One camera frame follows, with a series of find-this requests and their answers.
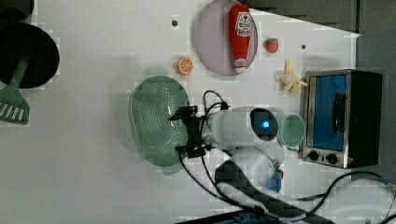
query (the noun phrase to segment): spatula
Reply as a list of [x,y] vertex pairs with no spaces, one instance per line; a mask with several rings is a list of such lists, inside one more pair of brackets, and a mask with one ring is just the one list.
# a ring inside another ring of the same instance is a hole
[[16,124],[29,122],[30,106],[20,93],[20,83],[26,72],[32,51],[26,50],[18,61],[8,86],[0,90],[0,120]]

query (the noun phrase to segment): white countertop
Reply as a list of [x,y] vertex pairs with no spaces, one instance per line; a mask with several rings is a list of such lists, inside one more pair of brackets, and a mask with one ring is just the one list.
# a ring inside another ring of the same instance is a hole
[[[300,77],[307,70],[352,68],[356,35],[251,10],[259,33],[256,59],[243,75],[220,76],[203,66],[192,44],[193,23],[209,2],[38,0],[33,22],[59,44],[61,66],[42,88],[22,91],[31,107],[28,126],[0,123],[1,223],[175,223],[235,209],[204,193],[184,171],[168,173],[137,150],[127,106],[143,70],[167,67],[195,105],[204,91],[215,90],[233,107],[298,113],[301,96],[275,83],[285,59]],[[277,54],[262,47],[267,37],[279,39]],[[193,58],[188,77],[172,67],[179,56]],[[211,170],[224,160],[214,153]],[[285,153],[282,193],[290,197],[322,193],[345,172]],[[200,161],[187,163],[208,184]]]

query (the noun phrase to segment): cup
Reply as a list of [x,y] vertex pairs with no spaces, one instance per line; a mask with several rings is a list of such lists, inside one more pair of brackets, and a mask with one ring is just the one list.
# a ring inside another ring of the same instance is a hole
[[30,23],[34,8],[35,0],[0,0],[0,23]]
[[305,124],[299,115],[287,115],[278,121],[279,144],[291,151],[300,151],[300,144],[305,137]]

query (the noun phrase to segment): toaster oven knob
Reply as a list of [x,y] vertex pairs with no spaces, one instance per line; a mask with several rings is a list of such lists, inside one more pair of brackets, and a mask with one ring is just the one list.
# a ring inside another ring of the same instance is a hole
[[326,157],[326,160],[329,162],[329,164],[334,165],[338,162],[337,156],[334,154],[330,154],[329,156]]
[[309,159],[311,159],[312,161],[317,161],[319,158],[319,154],[316,151],[311,151],[308,154]]

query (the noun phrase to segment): ketchup bottle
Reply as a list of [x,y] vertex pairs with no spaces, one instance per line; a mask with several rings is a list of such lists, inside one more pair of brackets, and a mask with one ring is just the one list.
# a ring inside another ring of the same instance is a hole
[[233,48],[233,65],[236,73],[247,70],[248,45],[250,43],[250,20],[248,7],[235,5],[229,12],[230,42]]

